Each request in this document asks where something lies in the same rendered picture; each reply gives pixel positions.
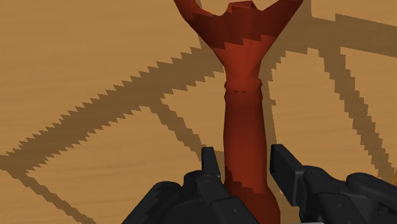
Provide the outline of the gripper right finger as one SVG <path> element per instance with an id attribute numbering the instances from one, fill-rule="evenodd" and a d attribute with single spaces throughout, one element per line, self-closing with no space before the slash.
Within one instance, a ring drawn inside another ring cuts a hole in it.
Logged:
<path id="1" fill-rule="evenodd" d="M 302 223 L 397 224 L 397 186 L 367 173 L 345 181 L 324 169 L 302 165 L 281 144 L 270 151 L 270 174 Z"/>

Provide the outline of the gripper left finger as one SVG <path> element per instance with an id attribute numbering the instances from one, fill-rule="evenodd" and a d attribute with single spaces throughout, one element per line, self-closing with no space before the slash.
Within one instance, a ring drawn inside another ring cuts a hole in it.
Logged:
<path id="1" fill-rule="evenodd" d="M 221 182 L 214 148 L 202 148 L 201 155 L 200 170 L 186 173 L 182 185 L 153 185 L 122 224 L 258 224 Z"/>

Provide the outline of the red-brown wooden forked tool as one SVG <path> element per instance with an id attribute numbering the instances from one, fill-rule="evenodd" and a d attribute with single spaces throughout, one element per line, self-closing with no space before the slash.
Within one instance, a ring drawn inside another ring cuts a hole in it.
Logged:
<path id="1" fill-rule="evenodd" d="M 267 184 L 267 144 L 259 78 L 261 61 L 303 0 L 277 0 L 259 10 L 252 0 L 235 0 L 222 15 L 195 0 L 174 0 L 183 19 L 223 64 L 225 186 L 239 197 L 259 224 L 281 224 Z"/>

